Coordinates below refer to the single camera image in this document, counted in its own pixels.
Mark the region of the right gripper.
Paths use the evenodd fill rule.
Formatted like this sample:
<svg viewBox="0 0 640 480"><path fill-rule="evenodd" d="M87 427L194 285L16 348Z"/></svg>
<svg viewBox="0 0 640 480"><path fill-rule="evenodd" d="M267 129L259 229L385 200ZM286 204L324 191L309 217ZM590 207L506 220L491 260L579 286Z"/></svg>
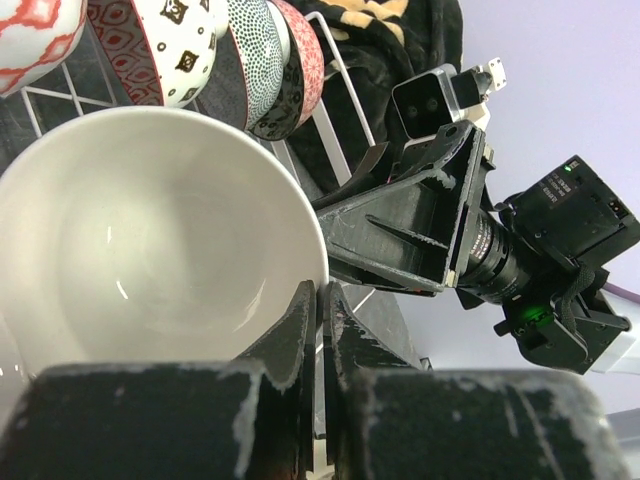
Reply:
<svg viewBox="0 0 640 480"><path fill-rule="evenodd" d="M412 295L456 287L465 310L518 299L535 255L493 216L484 131L460 121L407 142L396 162L388 149L370 146L346 184L312 203L331 275Z"/></svg>

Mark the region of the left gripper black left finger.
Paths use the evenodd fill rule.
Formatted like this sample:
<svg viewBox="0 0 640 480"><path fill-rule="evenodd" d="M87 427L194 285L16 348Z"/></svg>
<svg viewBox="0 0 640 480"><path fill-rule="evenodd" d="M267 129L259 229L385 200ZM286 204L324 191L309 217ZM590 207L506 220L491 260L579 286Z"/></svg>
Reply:
<svg viewBox="0 0 640 480"><path fill-rule="evenodd" d="M1 436L5 479L301 479L313 464L316 290L228 362L44 370Z"/></svg>

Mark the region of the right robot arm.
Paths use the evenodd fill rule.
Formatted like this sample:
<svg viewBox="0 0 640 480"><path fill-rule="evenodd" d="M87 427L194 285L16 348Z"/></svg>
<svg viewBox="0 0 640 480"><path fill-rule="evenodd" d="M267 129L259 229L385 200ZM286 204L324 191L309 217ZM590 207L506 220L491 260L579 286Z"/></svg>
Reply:
<svg viewBox="0 0 640 480"><path fill-rule="evenodd" d="M316 199L331 274L467 310L501 307L495 332L530 363L582 374L631 328L605 303L606 264L635 246L639 223L599 175L572 156L495 203L493 151L468 121L409 142L396 164L369 149L352 178Z"/></svg>

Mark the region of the red rimmed bowl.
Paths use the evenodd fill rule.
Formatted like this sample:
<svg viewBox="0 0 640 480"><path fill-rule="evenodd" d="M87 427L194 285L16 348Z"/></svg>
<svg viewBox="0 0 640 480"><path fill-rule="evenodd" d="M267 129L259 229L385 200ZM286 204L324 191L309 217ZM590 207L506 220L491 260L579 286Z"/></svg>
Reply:
<svg viewBox="0 0 640 480"><path fill-rule="evenodd" d="M136 105L183 108L206 85L228 3L215 0L89 1L88 20Z"/></svg>

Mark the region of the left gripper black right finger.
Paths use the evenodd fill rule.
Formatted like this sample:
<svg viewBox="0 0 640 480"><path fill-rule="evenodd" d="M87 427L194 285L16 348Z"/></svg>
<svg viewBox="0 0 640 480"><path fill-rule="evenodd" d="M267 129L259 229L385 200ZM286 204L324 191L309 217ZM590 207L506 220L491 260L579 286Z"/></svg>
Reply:
<svg viewBox="0 0 640 480"><path fill-rule="evenodd" d="M340 479L626 479L595 395L558 371L427 371L396 356L331 284L327 456Z"/></svg>

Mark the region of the blue triangle pattern bowl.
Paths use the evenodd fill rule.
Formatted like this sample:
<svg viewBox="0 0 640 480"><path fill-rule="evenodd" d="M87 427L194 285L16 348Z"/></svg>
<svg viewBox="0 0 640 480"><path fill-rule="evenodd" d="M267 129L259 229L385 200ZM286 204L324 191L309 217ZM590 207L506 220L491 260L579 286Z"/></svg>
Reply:
<svg viewBox="0 0 640 480"><path fill-rule="evenodd" d="M74 0L2 0L1 96L45 76L76 48L87 3Z"/></svg>

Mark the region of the grey hexagon pattern bowl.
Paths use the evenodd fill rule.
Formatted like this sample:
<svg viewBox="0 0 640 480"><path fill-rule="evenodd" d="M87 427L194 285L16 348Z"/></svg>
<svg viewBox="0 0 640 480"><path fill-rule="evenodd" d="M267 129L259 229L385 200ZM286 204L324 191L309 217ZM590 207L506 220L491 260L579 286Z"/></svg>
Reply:
<svg viewBox="0 0 640 480"><path fill-rule="evenodd" d="M274 105L290 56L289 31L272 1L228 3L228 32L218 41L198 110L239 130L249 130Z"/></svg>

